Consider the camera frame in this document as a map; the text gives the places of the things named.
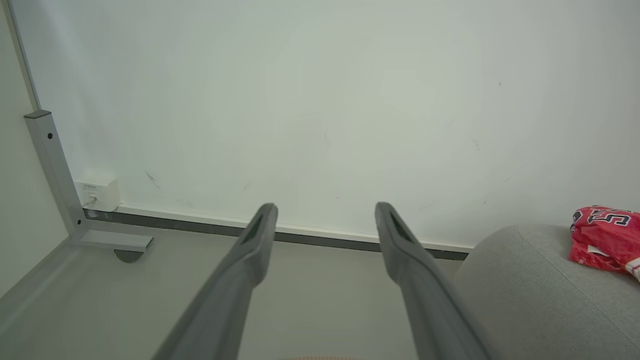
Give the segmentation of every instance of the gray fabric ottoman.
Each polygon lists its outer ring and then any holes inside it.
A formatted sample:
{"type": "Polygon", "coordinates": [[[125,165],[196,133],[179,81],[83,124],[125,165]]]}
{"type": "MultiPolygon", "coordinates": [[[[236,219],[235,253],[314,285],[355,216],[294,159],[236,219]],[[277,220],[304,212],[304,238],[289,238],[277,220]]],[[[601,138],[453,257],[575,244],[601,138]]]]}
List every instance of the gray fabric ottoman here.
{"type": "Polygon", "coordinates": [[[567,260],[566,227],[506,227],[455,285],[505,359],[640,359],[640,283],[567,260]]]}

